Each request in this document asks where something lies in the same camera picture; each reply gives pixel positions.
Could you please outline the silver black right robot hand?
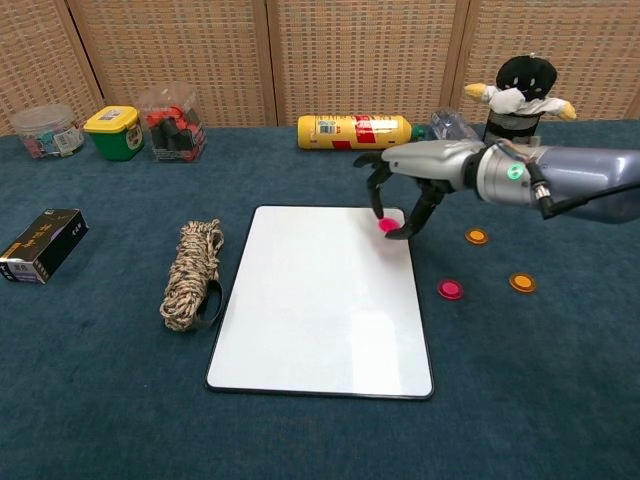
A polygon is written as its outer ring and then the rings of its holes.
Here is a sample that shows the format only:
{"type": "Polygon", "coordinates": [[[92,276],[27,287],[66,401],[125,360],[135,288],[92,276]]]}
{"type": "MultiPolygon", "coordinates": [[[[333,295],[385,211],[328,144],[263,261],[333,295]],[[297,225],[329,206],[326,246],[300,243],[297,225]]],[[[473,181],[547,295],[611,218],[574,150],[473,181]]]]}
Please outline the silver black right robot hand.
{"type": "Polygon", "coordinates": [[[473,140],[418,141],[365,152],[353,166],[369,166],[373,172],[366,181],[371,207],[377,219],[384,217],[381,186],[394,175],[416,181],[420,196],[402,227],[386,233],[391,240],[408,240],[425,226],[436,207],[448,194],[468,187],[465,175],[471,170],[470,158],[482,155],[486,146],[473,140]]]}

